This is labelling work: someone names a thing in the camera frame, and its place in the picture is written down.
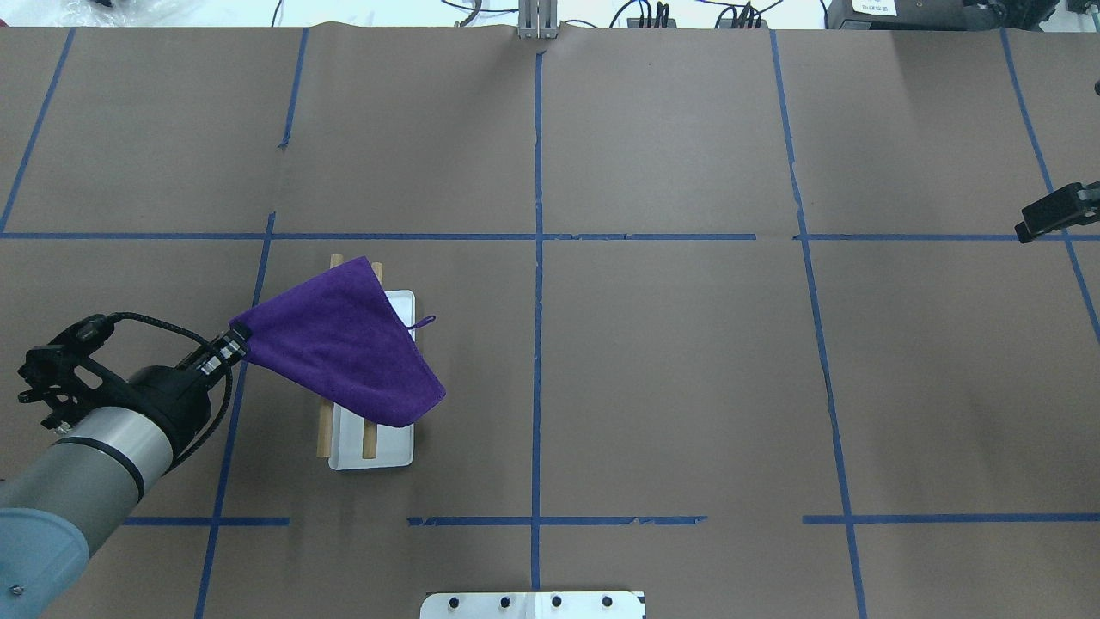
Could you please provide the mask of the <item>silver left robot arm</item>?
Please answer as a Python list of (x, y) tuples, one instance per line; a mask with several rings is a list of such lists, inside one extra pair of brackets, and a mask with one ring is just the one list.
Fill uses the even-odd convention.
[[(179, 334), (196, 349), (175, 365), (121, 377), (95, 360), (119, 322)], [(235, 366), (251, 329), (215, 340), (133, 312), (82, 318), (28, 350), (20, 404), (42, 402), (56, 440), (16, 478), (3, 482), (1, 585), (4, 618), (38, 618), (78, 581), (91, 557), (172, 473), (223, 423)]]

